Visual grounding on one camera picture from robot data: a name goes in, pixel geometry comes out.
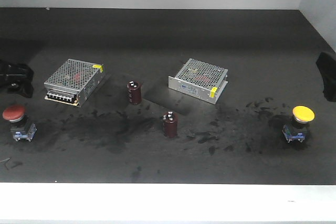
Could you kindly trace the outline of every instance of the yellow sticker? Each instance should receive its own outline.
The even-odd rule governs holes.
[[[103,65],[93,65],[93,68],[99,68],[100,72],[103,73]]]
[[[210,92],[209,97],[213,98],[213,97],[215,96],[216,91],[217,91],[217,88],[216,88],[216,87],[213,87],[213,88],[211,89],[211,92]]]

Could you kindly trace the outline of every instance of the dark table surface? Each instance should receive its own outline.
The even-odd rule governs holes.
[[[336,104],[315,64],[334,54],[297,10],[0,8],[0,57],[35,71],[23,104],[37,126],[15,142],[0,123],[0,182],[336,184]],[[44,100],[44,81],[68,58],[103,63],[107,77],[82,108]],[[227,68],[216,105],[170,90],[189,58]],[[143,82],[130,105],[126,83]],[[316,114],[311,137],[287,144],[283,118]],[[160,117],[179,114],[178,137]]]

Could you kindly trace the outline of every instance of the brown capacitor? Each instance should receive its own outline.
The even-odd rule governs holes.
[[[164,135],[172,138],[177,136],[177,114],[167,112],[163,115],[163,131]]]
[[[130,103],[139,104],[141,102],[141,84],[136,81],[130,81],[127,84],[127,88]]]

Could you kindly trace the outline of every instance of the emergency stop button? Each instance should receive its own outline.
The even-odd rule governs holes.
[[[26,108],[22,105],[12,105],[4,110],[2,117],[12,123],[20,121],[25,115]]]
[[[314,120],[314,112],[306,106],[296,106],[293,109],[293,115],[299,123],[308,123]]]

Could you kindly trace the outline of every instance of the black object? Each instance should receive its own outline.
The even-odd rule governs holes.
[[[322,52],[316,65],[322,75],[324,97],[329,102],[336,102],[336,60],[331,55]]]
[[[0,60],[0,87],[7,87],[8,93],[17,93],[31,98],[34,88],[31,85],[34,72],[26,64],[11,64]]]

